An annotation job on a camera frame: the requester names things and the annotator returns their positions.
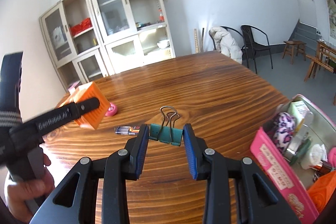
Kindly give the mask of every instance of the orange box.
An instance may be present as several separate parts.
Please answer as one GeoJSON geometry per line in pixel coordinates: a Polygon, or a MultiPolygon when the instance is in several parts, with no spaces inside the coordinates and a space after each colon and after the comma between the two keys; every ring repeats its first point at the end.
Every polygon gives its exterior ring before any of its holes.
{"type": "Polygon", "coordinates": [[[93,97],[99,100],[99,108],[82,115],[79,119],[75,120],[75,122],[82,128],[97,129],[110,107],[110,102],[106,99],[95,82],[78,86],[60,106],[72,102],[79,103],[93,97]]]}

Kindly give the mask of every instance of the white cabinet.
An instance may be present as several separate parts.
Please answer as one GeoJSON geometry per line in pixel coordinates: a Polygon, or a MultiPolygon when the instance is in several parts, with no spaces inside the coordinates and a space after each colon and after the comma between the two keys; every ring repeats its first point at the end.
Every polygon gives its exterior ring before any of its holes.
{"type": "Polygon", "coordinates": [[[65,89],[175,57],[163,0],[61,0],[40,17],[65,89]],[[169,41],[166,48],[159,41],[169,41]]]}
{"type": "Polygon", "coordinates": [[[53,7],[41,18],[46,43],[57,66],[64,65],[76,57],[76,49],[69,32],[63,3],[53,7]]]}
{"type": "Polygon", "coordinates": [[[143,66],[143,51],[137,35],[106,45],[115,73],[143,66]]]}
{"type": "Polygon", "coordinates": [[[88,83],[102,77],[108,76],[99,49],[88,52],[72,61],[81,82],[88,83]]]}
{"type": "Polygon", "coordinates": [[[92,0],[92,6],[104,43],[136,33],[129,0],[92,0]]]}

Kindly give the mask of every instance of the metal rivet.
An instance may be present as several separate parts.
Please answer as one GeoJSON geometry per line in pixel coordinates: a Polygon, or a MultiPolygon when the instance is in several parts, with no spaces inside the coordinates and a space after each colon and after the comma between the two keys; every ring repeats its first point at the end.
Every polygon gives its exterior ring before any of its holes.
{"type": "Polygon", "coordinates": [[[125,155],[127,155],[127,153],[128,153],[128,151],[126,149],[120,149],[118,151],[119,156],[125,156],[125,155]]]}
{"type": "Polygon", "coordinates": [[[243,163],[247,164],[247,165],[250,165],[250,164],[252,164],[252,160],[248,157],[245,157],[245,158],[243,158],[243,163]]]}
{"type": "Polygon", "coordinates": [[[215,153],[215,150],[213,150],[212,148],[207,148],[207,149],[204,150],[204,152],[207,155],[213,155],[215,153]]]}
{"type": "Polygon", "coordinates": [[[81,158],[79,161],[81,164],[88,164],[90,162],[90,159],[88,157],[81,158]]]}

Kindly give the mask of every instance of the binder clip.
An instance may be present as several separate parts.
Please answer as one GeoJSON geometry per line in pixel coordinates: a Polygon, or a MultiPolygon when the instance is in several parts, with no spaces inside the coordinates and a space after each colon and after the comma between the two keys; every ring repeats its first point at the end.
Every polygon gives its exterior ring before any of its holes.
{"type": "Polygon", "coordinates": [[[151,123],[149,139],[180,146],[183,130],[174,128],[175,121],[180,118],[180,115],[177,113],[177,110],[172,106],[163,106],[160,108],[160,111],[163,116],[162,123],[161,125],[151,123]],[[165,113],[163,110],[165,108],[172,111],[165,113]]]}

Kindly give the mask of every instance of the glass cabinet door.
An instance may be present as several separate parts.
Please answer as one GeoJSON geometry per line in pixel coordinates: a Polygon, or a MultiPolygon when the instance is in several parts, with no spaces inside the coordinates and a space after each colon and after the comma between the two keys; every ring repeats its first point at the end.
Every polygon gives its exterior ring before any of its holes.
{"type": "Polygon", "coordinates": [[[106,50],[115,73],[143,66],[143,51],[137,35],[106,45],[106,50]]]}
{"type": "Polygon", "coordinates": [[[82,85],[85,82],[81,81],[82,75],[79,71],[76,71],[72,62],[66,63],[62,67],[58,68],[58,73],[62,79],[64,86],[68,89],[75,82],[79,81],[79,84],[82,85]]]}
{"type": "Polygon", "coordinates": [[[42,25],[51,54],[58,66],[68,63],[77,55],[62,3],[56,5],[42,17],[42,25]]]}
{"type": "Polygon", "coordinates": [[[108,76],[99,50],[89,52],[73,61],[78,66],[86,83],[108,76]]]}
{"type": "Polygon", "coordinates": [[[104,43],[136,33],[129,0],[92,0],[92,4],[104,43]]]}

